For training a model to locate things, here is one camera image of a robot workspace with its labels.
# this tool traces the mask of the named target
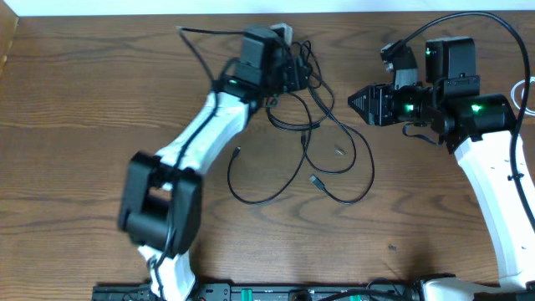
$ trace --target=wooden table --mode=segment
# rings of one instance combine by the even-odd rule
[[[299,134],[274,129],[261,111],[211,167],[202,226],[192,249],[198,275],[237,283],[362,283],[378,276],[410,279],[456,273],[495,283],[491,240],[470,184],[445,147],[406,138],[399,125],[370,127],[347,96],[388,82],[379,57],[442,13],[341,13],[237,16],[23,18],[0,79],[0,298],[89,299],[96,283],[138,283],[148,273],[115,219],[125,168],[138,150],[167,145],[203,106],[208,82],[175,26],[243,29],[249,23],[293,25],[309,38],[325,80],[338,97],[335,114],[369,140],[375,184],[346,207],[318,191],[304,165],[270,206],[247,207],[227,188],[255,200],[291,176],[302,155]],[[500,13],[535,50],[535,14]],[[496,23],[463,18],[430,29],[413,43],[423,79],[424,42],[475,38],[482,93],[508,94],[523,77],[511,37]],[[191,35],[214,70],[238,55],[239,37]],[[313,105],[313,117],[321,112]],[[284,98],[276,116],[305,121],[301,104]],[[535,172],[535,126],[523,129]],[[357,196],[369,180],[358,141],[357,166],[321,176],[337,196]],[[326,121],[309,154],[324,168],[343,167],[349,142]]]

